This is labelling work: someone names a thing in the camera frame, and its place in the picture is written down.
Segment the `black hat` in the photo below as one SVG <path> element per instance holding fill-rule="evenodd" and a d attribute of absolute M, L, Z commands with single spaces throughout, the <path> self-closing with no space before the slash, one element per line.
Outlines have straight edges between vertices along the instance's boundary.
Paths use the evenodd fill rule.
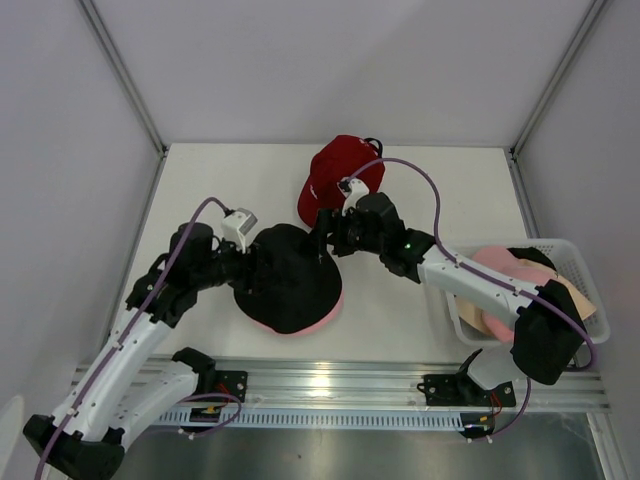
<path fill-rule="evenodd" d="M 234 290 L 238 308 L 250 319 L 278 332 L 304 329 L 327 315 L 343 294 L 342 277 L 328 254 L 315 260 L 300 251 L 303 229 L 280 223 L 262 230 L 254 243 L 272 255 L 278 279 L 258 294 Z"/>

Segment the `light pink hat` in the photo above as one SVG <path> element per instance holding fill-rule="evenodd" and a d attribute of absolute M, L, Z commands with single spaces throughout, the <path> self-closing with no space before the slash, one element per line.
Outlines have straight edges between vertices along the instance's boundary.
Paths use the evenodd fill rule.
<path fill-rule="evenodd" d="M 479 250 L 472 259 L 498 273 L 536 285 L 544 285 L 549 279 L 548 275 L 539 268 L 540 264 L 518 260 L 508 251 L 508 248 L 502 246 L 485 247 Z M 514 340 L 513 329 L 505 326 L 498 317 L 482 311 L 481 318 L 486 328 L 500 342 L 511 343 Z"/>

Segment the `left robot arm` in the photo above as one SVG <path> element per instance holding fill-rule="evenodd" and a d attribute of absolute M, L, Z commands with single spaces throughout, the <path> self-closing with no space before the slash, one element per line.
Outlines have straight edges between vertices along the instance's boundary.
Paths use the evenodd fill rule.
<path fill-rule="evenodd" d="M 135 394 L 127 391 L 156 347 L 201 291 L 244 280 L 252 272 L 246 235 L 255 223 L 238 209 L 222 222 L 222 237 L 190 221 L 173 234 L 167 253 L 139 278 L 107 344 L 82 380 L 49 415 L 32 415 L 23 429 L 40 460 L 71 479 L 110 479 L 125 454 L 151 425 L 175 405 L 209 401 L 215 410 L 243 399 L 222 387 L 216 362 L 183 348 Z"/>

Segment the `red baseball cap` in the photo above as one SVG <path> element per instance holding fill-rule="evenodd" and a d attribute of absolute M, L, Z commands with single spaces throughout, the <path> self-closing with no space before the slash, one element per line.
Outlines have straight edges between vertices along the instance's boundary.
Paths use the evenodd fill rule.
<path fill-rule="evenodd" d="M 302 222 L 312 228 L 319 209 L 341 208 L 345 197 L 338 183 L 378 158 L 364 138 L 346 134 L 336 136 L 311 160 L 309 175 L 297 203 Z"/>

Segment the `beige bucket hat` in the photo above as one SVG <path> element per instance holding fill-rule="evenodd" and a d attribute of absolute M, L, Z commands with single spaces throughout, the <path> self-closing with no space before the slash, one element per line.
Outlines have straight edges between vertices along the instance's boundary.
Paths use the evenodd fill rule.
<path fill-rule="evenodd" d="M 596 306 L 564 276 L 558 274 L 553 268 L 526 259 L 518 259 L 517 264 L 510 264 L 501 272 L 505 275 L 515 276 L 518 279 L 540 284 L 542 280 L 552 279 L 563 284 L 569 291 L 572 300 L 585 320 L 597 310 Z M 494 337 L 500 342 L 512 341 L 514 332 L 512 328 L 503 326 L 497 319 L 487 314 L 477 306 L 460 297 L 455 298 L 459 317 L 474 329 L 485 335 Z"/>

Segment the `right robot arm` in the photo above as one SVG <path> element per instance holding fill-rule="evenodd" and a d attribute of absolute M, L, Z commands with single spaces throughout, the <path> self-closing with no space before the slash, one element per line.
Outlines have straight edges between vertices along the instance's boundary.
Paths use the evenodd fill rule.
<path fill-rule="evenodd" d="M 347 210 L 319 210 L 311 236 L 320 252 L 375 254 L 392 274 L 466 299 L 512 329 L 512 341 L 474 352 L 454 374 L 467 405 L 517 379 L 555 384 L 587 341 L 562 283 L 508 277 L 446 249 L 434 235 L 406 227 L 383 193 L 367 194 Z"/>

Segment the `pink bucket hat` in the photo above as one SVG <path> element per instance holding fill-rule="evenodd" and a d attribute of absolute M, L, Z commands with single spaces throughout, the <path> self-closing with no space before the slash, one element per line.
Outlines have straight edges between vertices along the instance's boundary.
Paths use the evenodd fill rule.
<path fill-rule="evenodd" d="M 296 332 L 292 332 L 292 333 L 282 333 L 282 332 L 278 332 L 275 329 L 273 329 L 272 327 L 269 327 L 267 325 L 264 325 L 260 322 L 257 322 L 256 320 L 253 320 L 253 323 L 259 327 L 260 329 L 267 331 L 269 333 L 273 333 L 275 335 L 278 336 L 283 336 L 283 337 L 300 337 L 300 336 L 305 336 L 305 335 L 309 335 L 309 334 L 313 334 L 316 331 L 322 329 L 325 325 L 327 325 L 328 323 L 331 323 L 342 311 L 344 306 L 344 294 L 341 294 L 339 297 L 339 300 L 336 302 L 336 304 L 333 306 L 332 310 L 325 315 L 321 320 L 319 320 L 318 322 L 314 323 L 313 325 L 310 325 L 304 329 L 298 330 Z"/>

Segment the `black baseball cap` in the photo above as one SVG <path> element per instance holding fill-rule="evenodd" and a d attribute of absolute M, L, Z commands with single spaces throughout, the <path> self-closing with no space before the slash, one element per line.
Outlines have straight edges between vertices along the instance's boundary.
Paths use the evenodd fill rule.
<path fill-rule="evenodd" d="M 383 156 L 384 146 L 379 139 L 367 137 L 364 138 L 364 141 L 376 152 L 379 158 Z"/>

